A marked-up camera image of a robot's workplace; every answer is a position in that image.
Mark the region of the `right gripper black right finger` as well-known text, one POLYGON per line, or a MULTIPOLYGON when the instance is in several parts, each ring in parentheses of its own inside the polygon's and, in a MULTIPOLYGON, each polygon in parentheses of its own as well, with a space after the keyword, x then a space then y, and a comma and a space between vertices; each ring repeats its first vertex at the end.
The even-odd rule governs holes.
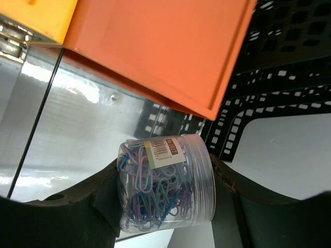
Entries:
POLYGON ((304 200, 269 190, 210 155, 215 247, 330 247, 330 192, 304 200))

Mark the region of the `clear jar of paper clips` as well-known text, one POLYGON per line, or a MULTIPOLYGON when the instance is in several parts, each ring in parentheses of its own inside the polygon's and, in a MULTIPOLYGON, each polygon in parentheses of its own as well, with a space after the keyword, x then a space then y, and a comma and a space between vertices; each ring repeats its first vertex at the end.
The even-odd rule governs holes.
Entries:
POLYGON ((117 170, 120 227, 126 233, 195 226, 214 217, 212 162, 197 134, 126 141, 117 170))

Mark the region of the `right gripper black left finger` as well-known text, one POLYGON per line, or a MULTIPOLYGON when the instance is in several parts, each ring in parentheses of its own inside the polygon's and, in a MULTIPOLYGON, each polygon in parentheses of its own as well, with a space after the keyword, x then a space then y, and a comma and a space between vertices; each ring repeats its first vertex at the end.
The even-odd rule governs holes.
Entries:
POLYGON ((117 161, 45 200, 1 198, 1 247, 114 247, 122 207, 117 161))

